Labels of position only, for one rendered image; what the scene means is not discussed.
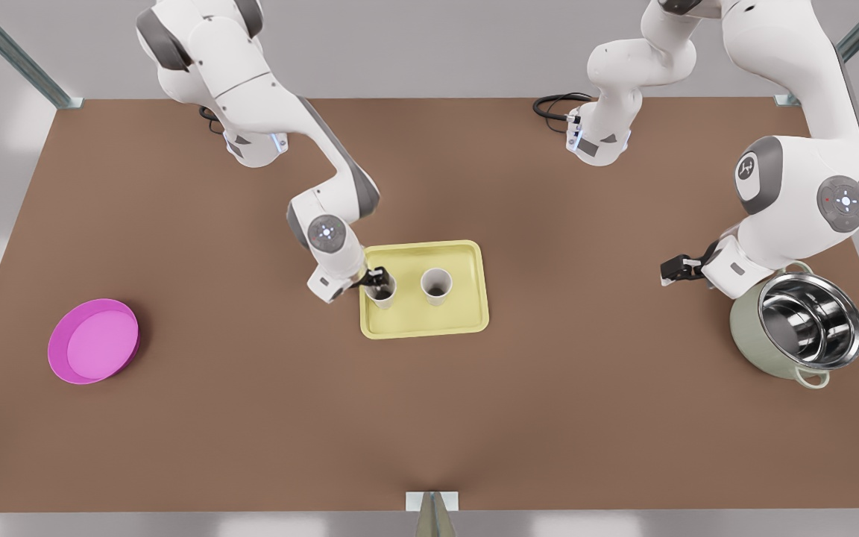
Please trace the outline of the white IKEA cup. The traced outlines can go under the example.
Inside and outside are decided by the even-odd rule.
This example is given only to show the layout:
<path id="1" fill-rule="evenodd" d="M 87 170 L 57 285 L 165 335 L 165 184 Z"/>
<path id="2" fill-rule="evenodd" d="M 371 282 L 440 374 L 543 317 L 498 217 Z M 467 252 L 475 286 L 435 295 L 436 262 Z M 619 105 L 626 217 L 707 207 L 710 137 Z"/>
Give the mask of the white IKEA cup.
<path id="1" fill-rule="evenodd" d="M 392 307 L 396 290 L 397 283 L 391 275 L 391 285 L 384 288 L 365 288 L 365 295 L 375 303 L 377 308 L 386 310 Z"/>
<path id="2" fill-rule="evenodd" d="M 441 306 L 453 288 L 453 279 L 448 271 L 442 268 L 430 268 L 421 276 L 422 292 L 425 293 L 427 303 L 433 306 Z"/>

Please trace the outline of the yellow rectangular tray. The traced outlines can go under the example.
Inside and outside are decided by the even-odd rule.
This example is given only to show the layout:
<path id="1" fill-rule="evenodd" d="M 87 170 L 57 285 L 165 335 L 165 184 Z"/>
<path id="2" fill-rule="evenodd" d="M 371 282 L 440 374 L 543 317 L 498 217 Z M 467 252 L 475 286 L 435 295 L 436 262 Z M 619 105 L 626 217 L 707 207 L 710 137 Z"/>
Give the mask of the yellow rectangular tray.
<path id="1" fill-rule="evenodd" d="M 384 266 L 397 285 L 382 309 L 360 296 L 360 327 L 369 339 L 412 339 L 476 333 L 490 321 L 482 252 L 476 242 L 454 240 L 379 245 L 365 249 L 368 264 Z M 451 279 L 444 296 L 427 295 L 425 273 L 439 269 Z"/>

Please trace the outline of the green pot with steel interior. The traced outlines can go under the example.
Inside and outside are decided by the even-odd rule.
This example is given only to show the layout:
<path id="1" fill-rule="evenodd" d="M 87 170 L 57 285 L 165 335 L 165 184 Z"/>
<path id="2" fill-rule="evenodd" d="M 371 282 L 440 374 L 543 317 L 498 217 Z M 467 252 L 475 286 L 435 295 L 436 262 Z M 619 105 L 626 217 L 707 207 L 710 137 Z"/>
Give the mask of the green pot with steel interior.
<path id="1" fill-rule="evenodd" d="M 859 310 L 839 286 L 796 261 L 754 285 L 731 307 L 740 353 L 764 373 L 824 389 L 859 357 Z"/>

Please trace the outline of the pink round plate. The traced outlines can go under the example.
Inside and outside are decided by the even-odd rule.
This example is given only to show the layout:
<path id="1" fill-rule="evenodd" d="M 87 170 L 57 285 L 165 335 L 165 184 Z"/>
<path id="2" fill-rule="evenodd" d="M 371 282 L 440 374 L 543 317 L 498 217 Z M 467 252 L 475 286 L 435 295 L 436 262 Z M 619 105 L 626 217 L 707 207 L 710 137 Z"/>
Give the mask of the pink round plate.
<path id="1" fill-rule="evenodd" d="M 48 341 L 48 364 L 65 382 L 99 382 L 133 360 L 140 340 L 139 320 L 129 306 L 109 298 L 87 301 L 55 326 Z"/>

